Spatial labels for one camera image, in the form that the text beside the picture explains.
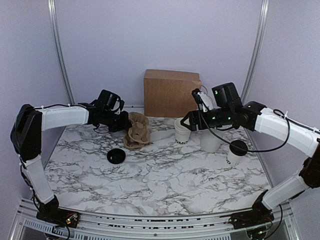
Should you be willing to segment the brown paper takeout bag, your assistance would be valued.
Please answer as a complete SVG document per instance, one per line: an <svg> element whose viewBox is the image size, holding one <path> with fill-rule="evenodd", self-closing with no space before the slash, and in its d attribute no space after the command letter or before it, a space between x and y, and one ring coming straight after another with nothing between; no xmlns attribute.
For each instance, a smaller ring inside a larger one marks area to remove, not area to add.
<svg viewBox="0 0 320 240"><path fill-rule="evenodd" d="M144 114L180 118L196 110L192 91L202 87L197 72L147 69L143 78Z"/></svg>

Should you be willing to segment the white paper coffee cup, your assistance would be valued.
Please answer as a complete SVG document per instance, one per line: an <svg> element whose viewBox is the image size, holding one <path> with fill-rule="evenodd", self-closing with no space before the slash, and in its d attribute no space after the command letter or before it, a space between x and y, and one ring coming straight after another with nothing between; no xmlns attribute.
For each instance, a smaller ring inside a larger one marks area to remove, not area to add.
<svg viewBox="0 0 320 240"><path fill-rule="evenodd" d="M231 167L236 166L246 154L246 151L232 151L230 149L226 157L226 163Z"/></svg>

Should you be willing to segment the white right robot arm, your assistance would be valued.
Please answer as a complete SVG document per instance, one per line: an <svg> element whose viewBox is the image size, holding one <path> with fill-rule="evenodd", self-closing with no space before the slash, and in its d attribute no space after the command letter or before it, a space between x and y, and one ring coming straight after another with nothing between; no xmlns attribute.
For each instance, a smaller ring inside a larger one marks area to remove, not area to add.
<svg viewBox="0 0 320 240"><path fill-rule="evenodd" d="M262 103L203 104L182 117L180 123L192 132L216 128L243 129L252 142L248 154L258 154L272 187L261 194L247 219L258 224L267 210L320 186L320 130L291 119L284 111Z"/></svg>

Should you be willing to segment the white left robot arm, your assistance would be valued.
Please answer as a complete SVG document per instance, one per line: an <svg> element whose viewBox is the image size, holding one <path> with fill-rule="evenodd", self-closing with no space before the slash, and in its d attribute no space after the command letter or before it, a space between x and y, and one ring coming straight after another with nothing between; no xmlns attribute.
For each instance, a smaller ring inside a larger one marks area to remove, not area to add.
<svg viewBox="0 0 320 240"><path fill-rule="evenodd" d="M122 109L103 110L88 103L34 107L24 104L16 116L10 140L18 154L26 181L39 201L39 212L53 223L63 219L58 198L54 195L42 164L42 133L70 125L101 125L110 132L129 129L129 113Z"/></svg>

